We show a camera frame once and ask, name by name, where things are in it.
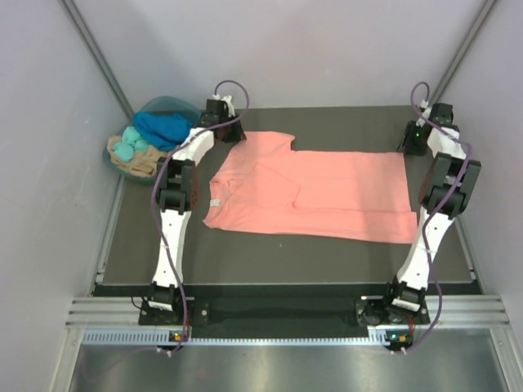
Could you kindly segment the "pink t shirt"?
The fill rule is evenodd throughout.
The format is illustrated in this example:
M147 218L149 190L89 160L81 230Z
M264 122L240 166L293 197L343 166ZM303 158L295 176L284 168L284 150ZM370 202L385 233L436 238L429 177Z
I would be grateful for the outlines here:
M418 227L402 154L294 150L294 136L250 131L209 182L204 224L409 244Z

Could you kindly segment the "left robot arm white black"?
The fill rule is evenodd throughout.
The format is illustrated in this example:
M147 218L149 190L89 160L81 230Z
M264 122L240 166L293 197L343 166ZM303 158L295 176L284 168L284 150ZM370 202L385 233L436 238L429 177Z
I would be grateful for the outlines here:
M189 326L182 258L186 230L198 200L197 167L214 145L245 139L233 98L214 94L186 139L159 161L151 212L159 233L152 283L141 307L140 323Z

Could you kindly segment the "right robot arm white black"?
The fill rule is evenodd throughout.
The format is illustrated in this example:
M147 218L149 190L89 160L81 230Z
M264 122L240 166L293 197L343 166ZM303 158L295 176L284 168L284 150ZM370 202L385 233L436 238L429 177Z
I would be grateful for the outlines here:
M410 155L431 152L433 157L418 195L418 230L385 296L355 303L358 322L365 326L425 321L433 262L447 230L467 208L481 171L470 145L459 140L452 105L424 100L414 109L418 119L407 124L399 149Z

